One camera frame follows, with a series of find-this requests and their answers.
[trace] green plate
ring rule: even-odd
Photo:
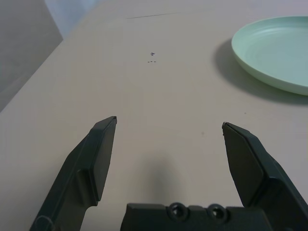
[[[308,95],[308,16],[248,24],[232,38],[238,63],[273,87]]]

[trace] gray wall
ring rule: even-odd
[[[0,0],[0,111],[61,41],[44,0]]]

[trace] table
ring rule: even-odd
[[[82,231],[118,231],[128,202],[241,205],[223,121],[258,136],[308,201],[308,98],[255,80],[230,47],[245,24],[307,7],[112,0],[95,8],[0,114],[0,229],[30,228],[67,155],[112,115],[102,201]]]

